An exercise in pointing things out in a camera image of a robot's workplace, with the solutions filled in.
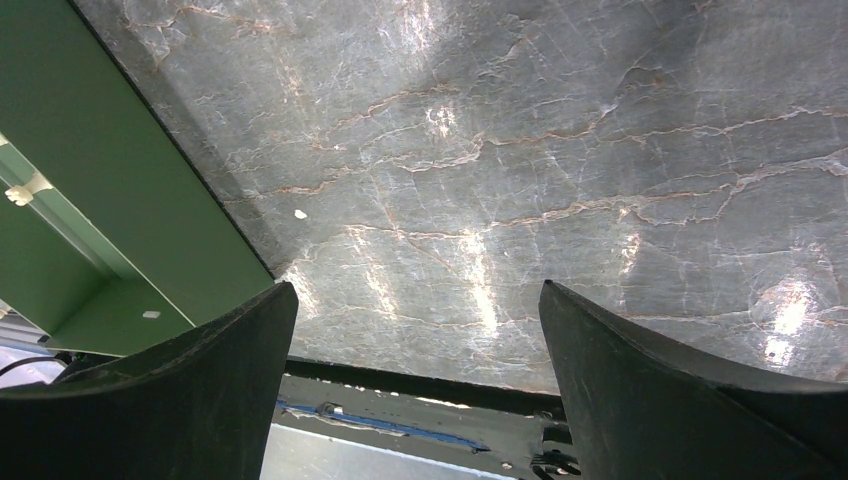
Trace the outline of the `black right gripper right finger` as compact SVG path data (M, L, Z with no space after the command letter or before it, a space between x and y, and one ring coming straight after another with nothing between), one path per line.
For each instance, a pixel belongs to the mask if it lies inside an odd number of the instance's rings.
M538 304L586 479L843 479L847 387L737 363L554 281Z

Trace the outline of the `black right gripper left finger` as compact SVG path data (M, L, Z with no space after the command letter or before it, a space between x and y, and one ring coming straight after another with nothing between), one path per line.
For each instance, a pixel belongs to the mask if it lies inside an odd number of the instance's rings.
M224 316L1 392L5 479L256 479L298 311L279 283Z

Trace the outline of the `green plastic tray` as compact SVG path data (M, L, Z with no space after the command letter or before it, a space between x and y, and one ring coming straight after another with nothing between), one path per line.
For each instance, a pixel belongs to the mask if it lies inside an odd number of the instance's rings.
M5 191L40 172L26 206ZM56 350L124 356L272 278L67 1L1 5L1 303Z

